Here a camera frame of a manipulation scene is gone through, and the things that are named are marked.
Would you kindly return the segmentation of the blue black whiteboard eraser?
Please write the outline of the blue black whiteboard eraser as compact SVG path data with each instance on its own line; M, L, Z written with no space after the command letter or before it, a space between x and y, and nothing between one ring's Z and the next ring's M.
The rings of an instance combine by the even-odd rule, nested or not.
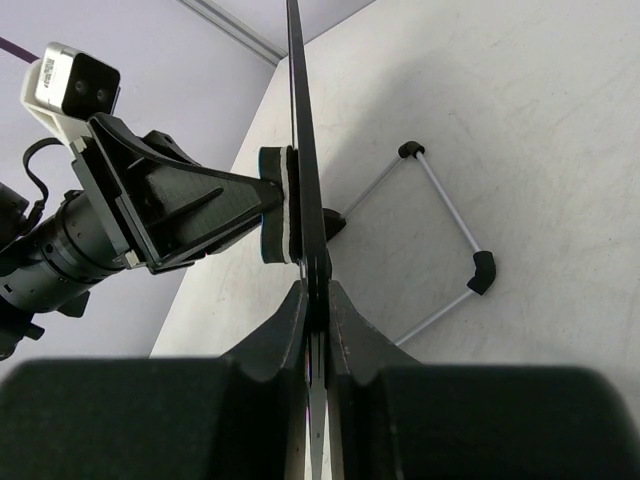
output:
M258 156L262 180L275 184L281 199L262 215L261 254L265 264L290 264L302 256L299 163L291 147L262 147Z

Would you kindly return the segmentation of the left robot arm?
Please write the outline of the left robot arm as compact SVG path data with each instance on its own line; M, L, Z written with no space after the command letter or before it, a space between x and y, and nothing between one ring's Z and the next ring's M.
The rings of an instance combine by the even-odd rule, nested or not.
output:
M71 145L80 188L1 253L1 354L38 340L33 319L79 318L91 289L127 269L154 275L218 253L281 205L272 180L213 170L166 134L135 135L104 113Z

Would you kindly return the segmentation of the white whiteboard black frame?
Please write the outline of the white whiteboard black frame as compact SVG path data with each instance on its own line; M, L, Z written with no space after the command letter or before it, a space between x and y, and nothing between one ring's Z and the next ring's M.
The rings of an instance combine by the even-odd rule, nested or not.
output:
M308 411L311 472L323 471L327 393L326 336L329 323L330 262L326 245L312 108L299 3L286 3L292 131L298 152L302 237L301 272L308 308Z

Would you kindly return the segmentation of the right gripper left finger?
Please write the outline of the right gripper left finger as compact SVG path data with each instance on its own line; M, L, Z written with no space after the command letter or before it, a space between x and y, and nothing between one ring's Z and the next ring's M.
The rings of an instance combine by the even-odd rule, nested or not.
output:
M276 312L213 358L42 360L1 387L5 479L300 479L304 323Z

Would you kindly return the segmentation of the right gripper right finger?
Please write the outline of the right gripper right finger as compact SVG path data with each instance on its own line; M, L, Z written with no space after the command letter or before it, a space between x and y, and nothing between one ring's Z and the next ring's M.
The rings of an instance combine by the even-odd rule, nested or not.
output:
M639 433L601 374L426 365L330 285L329 423L337 479L635 479Z

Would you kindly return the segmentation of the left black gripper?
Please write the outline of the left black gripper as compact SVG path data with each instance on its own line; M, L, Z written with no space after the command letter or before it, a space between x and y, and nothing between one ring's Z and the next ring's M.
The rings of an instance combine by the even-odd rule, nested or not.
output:
M119 118L88 121L87 166L108 204L145 238L153 274L224 251L280 206L280 187L195 162L161 131L135 135ZM86 193L70 190L29 231L29 293L86 295L125 269Z

